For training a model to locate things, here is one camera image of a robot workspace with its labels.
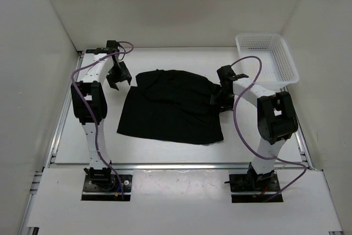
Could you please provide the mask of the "black shorts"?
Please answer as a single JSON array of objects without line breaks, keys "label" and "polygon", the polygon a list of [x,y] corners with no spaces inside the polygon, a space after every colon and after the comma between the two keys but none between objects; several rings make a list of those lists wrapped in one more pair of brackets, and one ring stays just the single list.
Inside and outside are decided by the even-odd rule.
[{"label": "black shorts", "polygon": [[183,70],[139,73],[125,99],[117,133],[196,145],[220,142],[220,110],[211,104],[219,88]]}]

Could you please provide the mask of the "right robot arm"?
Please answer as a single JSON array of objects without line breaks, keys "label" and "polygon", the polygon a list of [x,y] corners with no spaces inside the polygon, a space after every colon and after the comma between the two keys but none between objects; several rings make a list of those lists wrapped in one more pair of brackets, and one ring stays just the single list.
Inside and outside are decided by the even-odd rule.
[{"label": "right robot arm", "polygon": [[229,110],[233,104],[234,124],[239,131],[236,108],[241,98],[257,109],[257,129],[261,137],[257,150],[246,143],[255,155],[245,182],[255,191],[265,187],[274,175],[274,164],[281,148],[298,129],[292,98],[288,92],[275,92],[255,84],[245,74],[221,73],[220,86],[211,95],[210,104]]}]

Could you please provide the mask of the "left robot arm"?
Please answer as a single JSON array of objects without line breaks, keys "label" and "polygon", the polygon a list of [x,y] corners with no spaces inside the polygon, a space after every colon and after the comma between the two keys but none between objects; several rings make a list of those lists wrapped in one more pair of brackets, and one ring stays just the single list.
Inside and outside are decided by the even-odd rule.
[{"label": "left robot arm", "polygon": [[106,47],[94,50],[91,64],[74,70],[71,74],[71,95],[75,117],[86,135],[90,155],[89,168],[85,172],[89,180],[103,191],[123,192],[123,183],[112,167],[104,136],[107,117],[107,101],[103,83],[117,89],[117,83],[131,82],[131,74],[120,55],[130,53],[120,42],[108,41]]}]

